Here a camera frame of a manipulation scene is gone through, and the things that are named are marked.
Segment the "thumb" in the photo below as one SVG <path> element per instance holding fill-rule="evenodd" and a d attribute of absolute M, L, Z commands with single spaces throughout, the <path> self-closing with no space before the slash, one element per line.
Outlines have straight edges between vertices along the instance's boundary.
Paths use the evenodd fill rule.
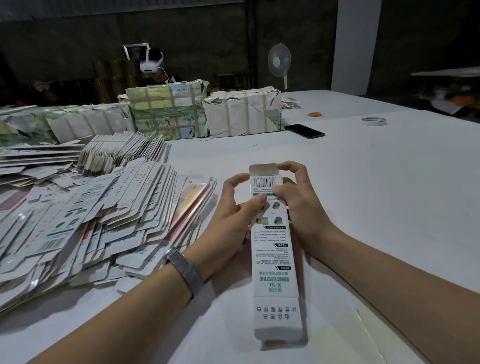
<path fill-rule="evenodd" d="M 258 194 L 251 198 L 248 202 L 241 205 L 241 210 L 235 214 L 235 216 L 243 223 L 250 224 L 252 219 L 260 210 L 265 206 L 267 202 L 267 196 L 264 194 Z"/>
<path fill-rule="evenodd" d="M 292 196 L 294 192 L 293 189 L 295 185 L 291 183 L 284 183 L 281 186 L 273 186 L 272 193 L 277 196 L 279 199 L 284 200 L 288 203 L 288 199 Z"/>

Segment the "black phone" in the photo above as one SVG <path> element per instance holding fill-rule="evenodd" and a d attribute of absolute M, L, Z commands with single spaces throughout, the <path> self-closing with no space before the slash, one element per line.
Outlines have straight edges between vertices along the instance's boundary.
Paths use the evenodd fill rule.
<path fill-rule="evenodd" d="M 325 136 L 325 133 L 319 132 L 318 130 L 309 128 L 308 126 L 301 124 L 287 125 L 285 130 L 290 130 L 295 134 L 301 135 L 307 139 L 315 139 Z"/>

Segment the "vr headset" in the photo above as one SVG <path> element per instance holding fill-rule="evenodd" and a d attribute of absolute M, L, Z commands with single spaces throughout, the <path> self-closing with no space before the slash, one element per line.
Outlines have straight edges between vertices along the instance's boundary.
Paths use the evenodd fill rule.
<path fill-rule="evenodd" d="M 158 70 L 161 68 L 160 65 L 163 62 L 163 52 L 162 53 L 162 58 L 158 62 L 151 61 L 148 56 L 150 53 L 150 47 L 147 48 L 147 53 L 144 61 L 140 62 L 140 70 L 143 73 L 157 73 Z"/>

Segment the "barcode label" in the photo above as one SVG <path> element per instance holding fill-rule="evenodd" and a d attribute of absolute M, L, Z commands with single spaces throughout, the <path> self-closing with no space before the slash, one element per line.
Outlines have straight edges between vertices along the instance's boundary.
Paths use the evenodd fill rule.
<path fill-rule="evenodd" d="M 253 181 L 255 187 L 273 187 L 275 186 L 275 177 L 255 177 Z"/>
<path fill-rule="evenodd" d="M 48 250 L 48 249 L 57 249 L 63 243 L 64 240 L 65 240 L 65 237 L 45 242 L 45 244 L 42 245 L 39 251 Z"/>

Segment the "silver mesh watch strap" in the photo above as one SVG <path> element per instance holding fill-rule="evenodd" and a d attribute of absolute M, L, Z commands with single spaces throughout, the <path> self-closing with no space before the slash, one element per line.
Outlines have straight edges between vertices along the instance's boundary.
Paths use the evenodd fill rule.
<path fill-rule="evenodd" d="M 182 253 L 178 251 L 177 248 L 171 247 L 167 250 L 164 255 L 166 262 L 170 262 L 177 269 L 178 272 L 182 275 L 185 282 L 187 282 L 190 287 L 193 296 L 195 297 L 197 293 L 202 289 L 204 281 L 198 275 L 197 270 L 190 261 L 183 256 Z"/>

